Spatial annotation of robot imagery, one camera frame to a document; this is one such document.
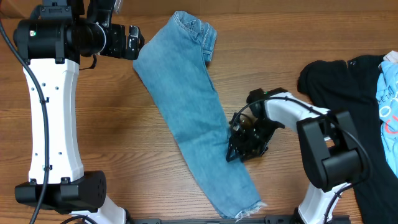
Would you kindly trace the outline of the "light blue denim jeans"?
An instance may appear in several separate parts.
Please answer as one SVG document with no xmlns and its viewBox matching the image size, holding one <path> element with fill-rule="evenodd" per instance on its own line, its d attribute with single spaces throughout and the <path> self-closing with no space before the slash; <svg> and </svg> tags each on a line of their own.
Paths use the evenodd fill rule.
<svg viewBox="0 0 398 224">
<path fill-rule="evenodd" d="M 244 164 L 228 162 L 228 120 L 207 70 L 217 32 L 175 12 L 141 49 L 133 67 L 172 133 L 196 183 L 223 218 L 240 220 L 264 207 Z"/>
</svg>

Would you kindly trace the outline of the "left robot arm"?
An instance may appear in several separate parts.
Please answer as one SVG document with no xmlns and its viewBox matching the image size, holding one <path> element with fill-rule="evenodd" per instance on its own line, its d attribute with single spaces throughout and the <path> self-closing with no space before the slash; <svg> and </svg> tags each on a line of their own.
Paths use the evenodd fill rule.
<svg viewBox="0 0 398 224">
<path fill-rule="evenodd" d="M 32 160 L 18 203 L 53 210 L 69 221 L 131 223 L 107 194 L 105 174 L 86 171 L 76 135 L 75 93 L 82 57 L 135 60 L 144 45 L 136 26 L 111 21 L 121 1 L 53 0 L 21 20 L 8 41 L 24 68 L 30 94 Z"/>
</svg>

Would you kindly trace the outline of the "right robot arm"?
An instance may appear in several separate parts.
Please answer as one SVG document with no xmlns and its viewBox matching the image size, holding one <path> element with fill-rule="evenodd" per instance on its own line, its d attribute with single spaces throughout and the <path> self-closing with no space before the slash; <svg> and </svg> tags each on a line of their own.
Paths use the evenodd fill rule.
<svg viewBox="0 0 398 224">
<path fill-rule="evenodd" d="M 310 105 L 283 88 L 253 90 L 245 107 L 253 118 L 242 110 L 233 115 L 226 160 L 244 162 L 261 157 L 276 129 L 289 128 L 298 135 L 302 164 L 310 183 L 293 214 L 245 218 L 243 223 L 350 223 L 349 216 L 334 216 L 333 210 L 345 190 L 371 175 L 370 158 L 359 141 L 350 113 Z"/>
</svg>

